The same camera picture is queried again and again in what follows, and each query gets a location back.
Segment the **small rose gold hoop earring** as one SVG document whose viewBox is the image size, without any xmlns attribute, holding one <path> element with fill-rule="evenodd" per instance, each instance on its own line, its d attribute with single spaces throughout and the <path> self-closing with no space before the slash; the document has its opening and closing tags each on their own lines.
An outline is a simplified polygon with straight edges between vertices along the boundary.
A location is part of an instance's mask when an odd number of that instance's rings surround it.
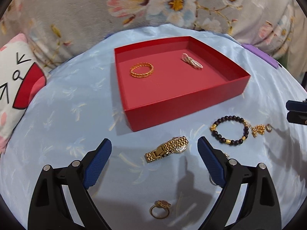
<svg viewBox="0 0 307 230">
<path fill-rule="evenodd" d="M 265 129 L 267 132 L 271 132 L 273 130 L 273 127 L 270 124 L 266 124 Z"/>
</svg>

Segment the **gold link wristwatch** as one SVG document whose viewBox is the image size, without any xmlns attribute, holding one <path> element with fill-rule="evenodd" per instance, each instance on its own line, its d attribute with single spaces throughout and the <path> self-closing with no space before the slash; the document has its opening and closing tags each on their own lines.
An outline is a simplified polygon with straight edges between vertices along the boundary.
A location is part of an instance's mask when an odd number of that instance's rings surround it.
<svg viewBox="0 0 307 230">
<path fill-rule="evenodd" d="M 171 154 L 181 154 L 186 151 L 189 141 L 185 136 L 176 136 L 171 140 L 160 144 L 155 150 L 145 154 L 147 163 L 165 158 Z"/>
</svg>

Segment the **purple flat object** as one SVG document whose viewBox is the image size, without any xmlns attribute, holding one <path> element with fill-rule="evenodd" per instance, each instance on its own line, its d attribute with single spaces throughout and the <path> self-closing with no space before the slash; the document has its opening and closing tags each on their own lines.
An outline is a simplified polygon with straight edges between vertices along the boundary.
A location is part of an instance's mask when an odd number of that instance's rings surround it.
<svg viewBox="0 0 307 230">
<path fill-rule="evenodd" d="M 271 56 L 269 56 L 265 52 L 261 51 L 259 48 L 255 47 L 253 45 L 250 45 L 250 44 L 242 44 L 242 46 L 243 46 L 243 48 L 249 50 L 250 52 L 252 52 L 256 56 L 258 56 L 261 59 L 263 59 L 264 61 L 266 61 L 269 65 L 271 65 L 275 69 L 278 69 L 279 63 L 274 58 L 272 58 Z"/>
</svg>

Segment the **white pink cat face pillow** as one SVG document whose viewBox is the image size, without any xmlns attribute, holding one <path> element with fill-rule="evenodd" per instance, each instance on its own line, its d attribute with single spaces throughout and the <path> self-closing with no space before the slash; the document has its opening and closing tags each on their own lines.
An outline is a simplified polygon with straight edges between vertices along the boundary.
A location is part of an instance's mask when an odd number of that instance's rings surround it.
<svg viewBox="0 0 307 230">
<path fill-rule="evenodd" d="M 13 37 L 1 48 L 1 153 L 48 74 L 40 67 L 26 36 Z"/>
</svg>

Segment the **grey floral fleece blanket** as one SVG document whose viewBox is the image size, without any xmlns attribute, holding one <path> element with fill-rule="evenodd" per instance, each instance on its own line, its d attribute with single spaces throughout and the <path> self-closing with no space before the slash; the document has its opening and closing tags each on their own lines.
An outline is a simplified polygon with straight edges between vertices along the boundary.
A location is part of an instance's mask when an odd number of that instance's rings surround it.
<svg viewBox="0 0 307 230">
<path fill-rule="evenodd" d="M 296 0 L 12 0 L 1 17 L 1 44 L 25 34 L 51 70 L 113 33 L 168 23 L 228 34 L 295 77 L 306 71 L 306 16 Z"/>
</svg>

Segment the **gold twisted bangle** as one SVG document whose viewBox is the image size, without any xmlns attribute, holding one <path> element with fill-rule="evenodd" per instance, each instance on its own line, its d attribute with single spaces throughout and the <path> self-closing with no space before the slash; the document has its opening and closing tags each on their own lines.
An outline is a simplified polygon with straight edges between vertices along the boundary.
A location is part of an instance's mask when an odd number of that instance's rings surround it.
<svg viewBox="0 0 307 230">
<path fill-rule="evenodd" d="M 154 66 L 147 62 L 137 63 L 130 68 L 130 75 L 134 78 L 146 78 L 154 72 Z"/>
</svg>

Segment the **red shallow jewelry tray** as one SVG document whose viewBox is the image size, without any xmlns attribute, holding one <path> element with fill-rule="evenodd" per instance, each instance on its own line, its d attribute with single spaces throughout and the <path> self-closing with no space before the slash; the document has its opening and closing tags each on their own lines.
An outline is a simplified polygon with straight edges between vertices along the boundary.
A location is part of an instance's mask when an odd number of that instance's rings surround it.
<svg viewBox="0 0 307 230">
<path fill-rule="evenodd" d="M 147 62 L 154 72 L 134 78 Z M 148 40 L 115 49 L 118 87 L 129 127 L 143 130 L 239 96 L 250 74 L 220 51 L 190 36 Z"/>
</svg>

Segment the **light blue satin cloth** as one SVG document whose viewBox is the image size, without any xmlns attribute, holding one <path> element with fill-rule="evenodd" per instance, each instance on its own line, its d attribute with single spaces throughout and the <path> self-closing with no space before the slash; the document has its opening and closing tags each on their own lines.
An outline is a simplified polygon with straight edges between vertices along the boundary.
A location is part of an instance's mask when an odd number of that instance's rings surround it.
<svg viewBox="0 0 307 230">
<path fill-rule="evenodd" d="M 132 132 L 115 74 L 116 47 L 190 35 L 250 74 L 242 95 L 192 115 Z M 266 164 L 286 225 L 306 198 L 306 126 L 288 123 L 285 104 L 306 92 L 228 35 L 163 25 L 116 33 L 53 70 L 31 102 L 1 157 L 1 196 L 22 226 L 44 165 L 65 167 L 104 138 L 112 154 L 89 193 L 112 229 L 198 229 L 221 189 L 197 151 L 204 136 L 243 165 Z M 267 132 L 265 125 L 273 127 Z M 176 136 L 186 151 L 147 163 L 145 154 Z"/>
</svg>

